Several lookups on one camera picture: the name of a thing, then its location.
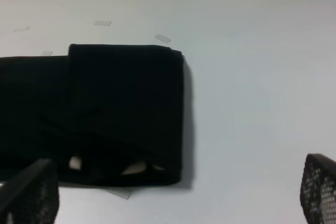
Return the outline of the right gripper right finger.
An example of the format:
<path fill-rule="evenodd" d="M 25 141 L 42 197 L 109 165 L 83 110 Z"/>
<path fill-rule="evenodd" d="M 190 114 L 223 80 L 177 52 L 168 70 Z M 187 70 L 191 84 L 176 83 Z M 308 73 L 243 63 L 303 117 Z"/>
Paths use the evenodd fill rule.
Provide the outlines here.
<path fill-rule="evenodd" d="M 307 223 L 335 224 L 335 161 L 322 154 L 307 155 L 300 203 Z"/>

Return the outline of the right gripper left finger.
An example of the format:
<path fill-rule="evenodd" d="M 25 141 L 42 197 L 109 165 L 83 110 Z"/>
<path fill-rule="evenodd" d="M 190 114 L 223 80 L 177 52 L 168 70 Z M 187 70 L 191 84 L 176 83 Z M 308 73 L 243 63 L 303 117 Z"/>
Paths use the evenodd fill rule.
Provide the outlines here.
<path fill-rule="evenodd" d="M 59 210 L 56 164 L 39 159 L 1 186 L 1 223 L 54 223 Z"/>

